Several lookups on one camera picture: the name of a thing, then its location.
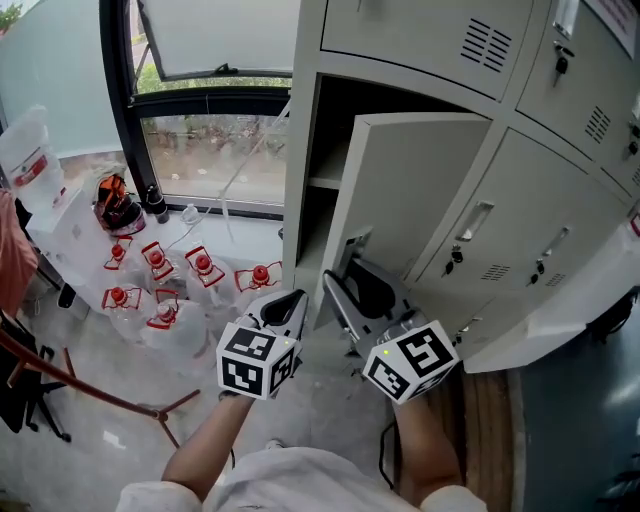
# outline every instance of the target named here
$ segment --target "wooden floor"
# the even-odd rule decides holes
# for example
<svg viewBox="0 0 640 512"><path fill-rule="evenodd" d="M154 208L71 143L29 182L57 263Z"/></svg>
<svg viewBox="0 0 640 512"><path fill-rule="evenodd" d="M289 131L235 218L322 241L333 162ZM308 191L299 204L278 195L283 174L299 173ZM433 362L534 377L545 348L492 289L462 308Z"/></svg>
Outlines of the wooden floor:
<svg viewBox="0 0 640 512"><path fill-rule="evenodd" d="M427 399L456 449L465 485L489 512L510 512L514 450L506 373L469 375L459 365Z"/></svg>

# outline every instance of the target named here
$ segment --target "glass window pane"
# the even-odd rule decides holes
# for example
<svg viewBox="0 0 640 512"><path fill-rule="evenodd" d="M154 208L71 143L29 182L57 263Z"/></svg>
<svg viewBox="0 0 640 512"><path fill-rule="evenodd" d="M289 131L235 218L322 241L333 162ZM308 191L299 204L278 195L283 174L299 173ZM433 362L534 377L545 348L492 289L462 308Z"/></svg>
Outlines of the glass window pane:
<svg viewBox="0 0 640 512"><path fill-rule="evenodd" d="M186 115L142 120L164 194L216 198L275 116ZM288 118L270 130L227 199L284 203Z"/></svg>
<svg viewBox="0 0 640 512"><path fill-rule="evenodd" d="M147 46L147 35L145 34L142 21L140 19L140 13L138 10L138 3L136 0L131 1L131 8L129 10L130 20L129 27L131 32L131 53L133 55L133 67L134 70L138 69L140 61L144 55L145 48ZM138 83L136 86L136 92L138 94L145 94L156 91L169 91L177 89L193 89L196 87L246 87L246 86L263 86L263 87L291 87L291 78L273 78L273 77L251 77L251 76L221 76L213 78L191 78L186 80L170 80L161 81L160 75L156 68L156 64L153 60L153 55L148 52Z"/></svg>
<svg viewBox="0 0 640 512"><path fill-rule="evenodd" d="M293 69L300 0L139 0L138 6L166 77L206 73L223 64Z"/></svg>
<svg viewBox="0 0 640 512"><path fill-rule="evenodd" d="M126 167L127 161L122 151L89 153L60 159L60 167L64 171L64 182L67 187L81 187L87 172L109 168L113 165L124 165ZM124 174L124 184L127 187L127 192L136 192L136 186L128 168Z"/></svg>
<svg viewBox="0 0 640 512"><path fill-rule="evenodd" d="M0 99L11 124L47 108L58 158L122 149L107 91L98 0L0 0L22 17L0 28Z"/></svg>

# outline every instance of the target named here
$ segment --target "white sleeve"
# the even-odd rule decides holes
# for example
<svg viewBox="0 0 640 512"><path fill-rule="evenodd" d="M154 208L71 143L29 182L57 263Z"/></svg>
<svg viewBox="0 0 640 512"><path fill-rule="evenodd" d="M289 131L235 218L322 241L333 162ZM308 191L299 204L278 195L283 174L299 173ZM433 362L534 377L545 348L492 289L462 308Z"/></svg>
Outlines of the white sleeve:
<svg viewBox="0 0 640 512"><path fill-rule="evenodd" d="M116 512L202 512L202 503L182 485L143 482L122 489Z"/></svg>
<svg viewBox="0 0 640 512"><path fill-rule="evenodd" d="M420 504L422 512L487 512L487 505L469 489L449 485L432 492Z"/></svg>

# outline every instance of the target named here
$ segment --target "window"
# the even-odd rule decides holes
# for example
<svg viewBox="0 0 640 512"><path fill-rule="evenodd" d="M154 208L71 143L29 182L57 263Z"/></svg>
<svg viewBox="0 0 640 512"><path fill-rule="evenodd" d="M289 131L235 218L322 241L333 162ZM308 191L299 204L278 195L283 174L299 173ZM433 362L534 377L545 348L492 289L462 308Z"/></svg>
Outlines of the window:
<svg viewBox="0 0 640 512"><path fill-rule="evenodd" d="M67 181L88 168L78 162L122 154L102 63L98 4L0 0L0 103L6 122L35 104L45 106L49 141Z"/></svg>
<svg viewBox="0 0 640 512"><path fill-rule="evenodd" d="M157 184L170 205L218 208L269 130L226 197L236 213L282 215L288 119L272 125L289 101L299 0L100 3L113 114L141 198ZM211 30L211 19L225 22Z"/></svg>
<svg viewBox="0 0 640 512"><path fill-rule="evenodd" d="M274 116L181 115L142 120L156 179L165 194L217 197ZM229 199L284 203L288 119L250 156Z"/></svg>

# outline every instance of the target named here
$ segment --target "white shirt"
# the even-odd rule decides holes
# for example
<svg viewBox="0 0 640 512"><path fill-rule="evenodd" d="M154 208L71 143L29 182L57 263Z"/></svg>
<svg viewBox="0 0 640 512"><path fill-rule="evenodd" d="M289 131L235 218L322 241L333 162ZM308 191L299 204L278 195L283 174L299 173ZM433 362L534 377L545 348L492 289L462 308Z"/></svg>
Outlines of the white shirt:
<svg viewBox="0 0 640 512"><path fill-rule="evenodd" d="M416 512L398 495L364 476L351 462L313 448L264 450L243 457L210 496L213 510ZM189 489L170 482L131 484L116 512L202 512ZM443 487L420 505L422 512L487 512L466 487Z"/></svg>

